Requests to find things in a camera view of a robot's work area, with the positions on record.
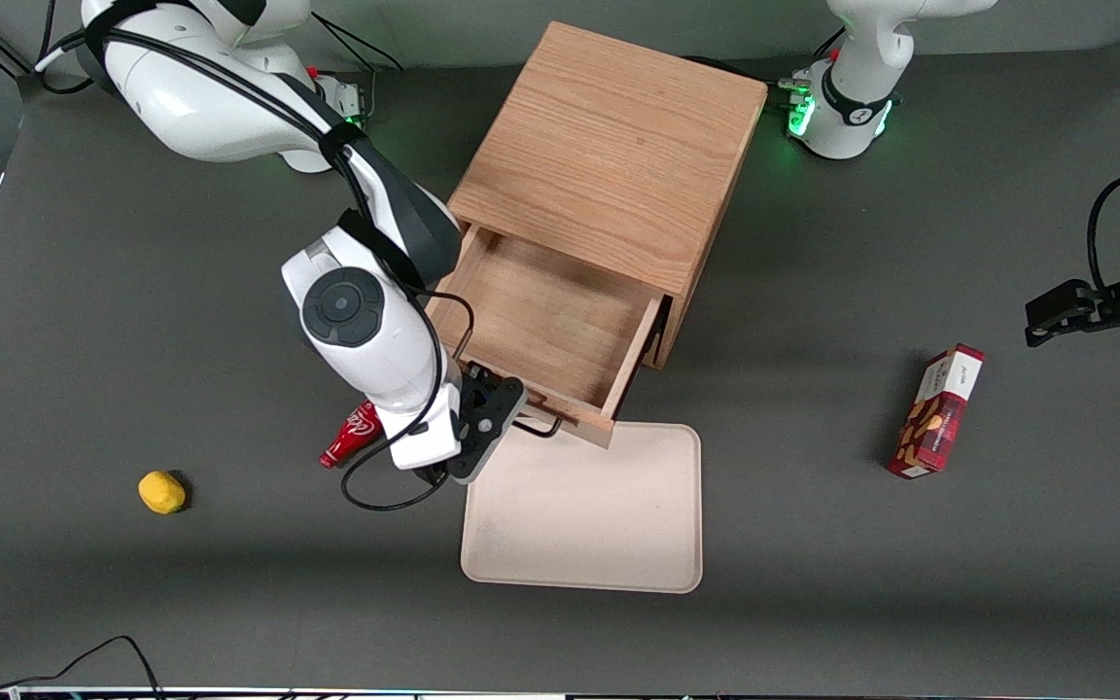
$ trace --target round button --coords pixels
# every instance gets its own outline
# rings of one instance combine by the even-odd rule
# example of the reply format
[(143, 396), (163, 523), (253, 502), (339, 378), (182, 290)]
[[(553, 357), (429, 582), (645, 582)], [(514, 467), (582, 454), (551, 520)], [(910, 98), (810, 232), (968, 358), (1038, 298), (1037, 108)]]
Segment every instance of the round button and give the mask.
[(351, 283), (330, 284), (319, 298), (319, 310), (330, 323), (344, 323), (361, 309), (361, 292)]

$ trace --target wooden cabinet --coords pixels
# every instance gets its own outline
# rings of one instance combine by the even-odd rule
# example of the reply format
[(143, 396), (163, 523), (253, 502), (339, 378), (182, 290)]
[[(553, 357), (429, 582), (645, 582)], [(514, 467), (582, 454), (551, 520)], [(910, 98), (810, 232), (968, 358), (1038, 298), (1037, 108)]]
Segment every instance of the wooden cabinet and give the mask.
[[(552, 22), (448, 204), (467, 231), (439, 288), (476, 314), (461, 360), (606, 445), (637, 365), (666, 362), (765, 97)], [(452, 347), (464, 311), (430, 309)]]

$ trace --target green led light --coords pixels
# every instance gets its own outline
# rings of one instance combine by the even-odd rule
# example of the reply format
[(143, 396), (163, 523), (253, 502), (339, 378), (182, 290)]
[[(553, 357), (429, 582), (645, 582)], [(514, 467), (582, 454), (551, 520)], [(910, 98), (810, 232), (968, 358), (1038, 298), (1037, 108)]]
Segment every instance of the green led light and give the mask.
[(884, 133), (884, 128), (888, 124), (888, 112), (893, 111), (893, 100), (888, 100), (888, 104), (884, 106), (884, 115), (880, 116), (880, 125), (875, 128), (875, 134), (877, 137)]
[(790, 114), (790, 131), (795, 137), (803, 137), (810, 125), (810, 116), (814, 114), (814, 97), (805, 97)]

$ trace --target white wall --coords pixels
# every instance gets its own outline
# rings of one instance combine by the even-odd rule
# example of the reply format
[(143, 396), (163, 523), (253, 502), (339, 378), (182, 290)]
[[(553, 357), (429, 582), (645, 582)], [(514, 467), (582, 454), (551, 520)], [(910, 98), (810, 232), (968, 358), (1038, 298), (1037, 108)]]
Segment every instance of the white wall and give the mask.
[[(55, 35), (76, 28), (80, 0), (59, 0)], [(675, 54), (719, 58), (797, 54), (837, 20), (822, 0), (314, 0), (315, 9), (409, 66), (523, 63), (549, 19)], [(45, 0), (0, 0), (0, 35), (36, 57)], [(921, 53), (1094, 48), (1120, 40), (1120, 0), (1000, 0), (969, 18), (915, 26)], [(316, 22), (290, 40), (320, 67), (354, 63)]]

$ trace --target drawer handle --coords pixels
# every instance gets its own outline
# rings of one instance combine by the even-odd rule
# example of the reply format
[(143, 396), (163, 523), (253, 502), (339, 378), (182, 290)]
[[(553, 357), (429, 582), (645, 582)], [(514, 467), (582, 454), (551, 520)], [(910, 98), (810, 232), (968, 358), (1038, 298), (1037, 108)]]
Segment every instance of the drawer handle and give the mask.
[(512, 421), (512, 424), (520, 427), (520, 429), (524, 430), (530, 435), (533, 435), (535, 438), (554, 438), (556, 433), (560, 432), (560, 423), (563, 423), (563, 418), (557, 417), (557, 421), (551, 424), (550, 429), (539, 430), (535, 429), (534, 427), (524, 424), (521, 421)]

